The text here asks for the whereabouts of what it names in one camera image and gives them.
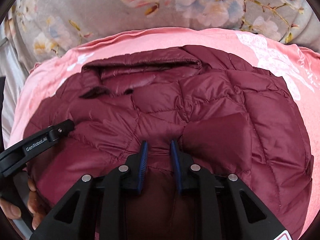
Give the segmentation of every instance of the metal pin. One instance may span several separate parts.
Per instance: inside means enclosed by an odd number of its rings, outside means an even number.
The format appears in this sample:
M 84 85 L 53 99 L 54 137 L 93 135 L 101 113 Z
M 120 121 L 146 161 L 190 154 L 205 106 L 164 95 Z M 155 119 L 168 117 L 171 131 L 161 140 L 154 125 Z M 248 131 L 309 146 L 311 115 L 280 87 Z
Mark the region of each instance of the metal pin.
M 129 169 L 129 167 L 127 165 L 121 165 L 119 167 L 119 171 L 121 171 L 121 172 L 126 172 L 128 169 Z
M 228 176 L 228 179 L 230 179 L 231 181 L 237 181 L 238 180 L 238 176 L 236 174 L 230 174 Z
M 83 181 L 83 182 L 88 182 L 88 181 L 90 181 L 90 180 L 91 180 L 91 176 L 90 176 L 89 174 L 82 176 L 82 181 Z
M 199 171 L 201 169 L 201 167 L 198 164 L 193 164 L 190 167 L 193 171 Z

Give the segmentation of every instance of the gray fabric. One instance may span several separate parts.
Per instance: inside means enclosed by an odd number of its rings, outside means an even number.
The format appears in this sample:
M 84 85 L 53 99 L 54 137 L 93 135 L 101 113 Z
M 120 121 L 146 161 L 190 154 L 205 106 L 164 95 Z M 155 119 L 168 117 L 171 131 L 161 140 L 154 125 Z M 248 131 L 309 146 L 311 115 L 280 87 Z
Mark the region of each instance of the gray fabric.
M 97 38 L 167 26 L 250 31 L 320 51 L 320 23 L 305 0 L 17 0 L 12 13 L 28 69 Z

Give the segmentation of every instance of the white print on pink fabric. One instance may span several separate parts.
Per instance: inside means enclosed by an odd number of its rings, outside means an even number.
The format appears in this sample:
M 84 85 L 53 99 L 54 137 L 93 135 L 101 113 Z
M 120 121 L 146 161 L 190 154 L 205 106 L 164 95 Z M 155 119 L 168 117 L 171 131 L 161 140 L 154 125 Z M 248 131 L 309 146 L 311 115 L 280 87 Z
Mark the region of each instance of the white print on pink fabric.
M 78 65 L 78 64 L 82 64 L 82 65 L 83 65 L 83 64 L 88 60 L 88 58 L 90 58 L 90 57 L 93 56 L 93 54 L 94 54 L 94 52 L 89 53 L 89 54 L 80 55 L 80 56 L 78 57 L 76 63 L 73 63 L 73 64 L 71 64 L 69 67 L 67 67 L 67 71 L 72 71 L 72 70 L 75 68 L 75 66 Z M 59 89 L 59 87 L 61 87 L 61 86 L 63 85 L 63 83 L 67 80 L 66 77 L 63 77 L 63 75 L 61 75 L 60 78 L 62 78 L 62 79 L 61 79 L 59 85 L 57 86 L 55 92 L 54 92 L 50 97 L 53 97 L 53 96 L 56 94 L 56 91 Z
M 309 65 L 308 67 L 305 66 L 306 57 L 299 48 L 298 48 L 298 55 L 300 59 L 298 60 L 297 63 L 300 64 L 301 68 L 303 68 L 306 71 L 308 75 L 308 79 L 310 80 L 310 83 L 314 85 L 316 88 L 320 89 L 320 79 L 311 71 L 311 62 L 308 63 Z
M 253 50 L 258 59 L 258 68 L 269 70 L 273 75 L 284 78 L 294 100 L 301 100 L 301 95 L 292 77 L 301 81 L 312 92 L 315 92 L 313 87 L 299 75 L 300 71 L 293 65 L 287 55 L 276 49 L 268 48 L 268 42 L 265 37 L 247 33 L 237 33 L 236 35 L 242 44 Z

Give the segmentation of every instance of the human hand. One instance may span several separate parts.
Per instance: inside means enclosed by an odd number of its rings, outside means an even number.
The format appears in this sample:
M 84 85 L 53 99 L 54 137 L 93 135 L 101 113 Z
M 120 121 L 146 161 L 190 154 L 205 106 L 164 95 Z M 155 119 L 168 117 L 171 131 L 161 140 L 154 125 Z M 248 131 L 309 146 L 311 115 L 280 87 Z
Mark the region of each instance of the human hand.
M 31 179 L 28 180 L 28 186 L 30 189 L 28 209 L 33 214 L 32 227 L 36 230 L 46 213 L 42 201 L 36 192 L 36 185 Z M 8 219 L 14 220 L 21 217 L 21 210 L 2 198 L 0 198 L 0 207 Z

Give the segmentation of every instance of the maroon puffer jacket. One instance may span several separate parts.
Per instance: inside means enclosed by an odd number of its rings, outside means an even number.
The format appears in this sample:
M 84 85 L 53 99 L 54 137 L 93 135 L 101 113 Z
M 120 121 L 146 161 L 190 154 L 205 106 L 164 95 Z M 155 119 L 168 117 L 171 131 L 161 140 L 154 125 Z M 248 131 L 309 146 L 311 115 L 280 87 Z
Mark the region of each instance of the maroon puffer jacket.
M 87 64 L 44 100 L 25 137 L 72 119 L 76 128 L 29 163 L 54 205 L 83 175 L 102 176 L 149 144 L 142 196 L 127 200 L 128 239 L 193 238 L 194 202 L 177 195 L 170 141 L 212 173 L 235 173 L 299 237 L 313 157 L 283 78 L 202 46 L 123 55 Z

